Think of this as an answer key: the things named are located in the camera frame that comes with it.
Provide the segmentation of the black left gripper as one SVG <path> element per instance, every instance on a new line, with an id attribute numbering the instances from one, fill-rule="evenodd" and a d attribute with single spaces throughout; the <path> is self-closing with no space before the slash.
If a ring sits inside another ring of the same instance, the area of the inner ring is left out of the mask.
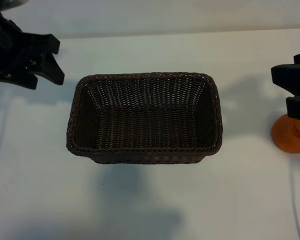
<path id="1" fill-rule="evenodd" d="M 35 90 L 38 75 L 63 85 L 65 74 L 53 56 L 59 49 L 60 41 L 54 35 L 23 32 L 0 13 L 0 83 Z"/>

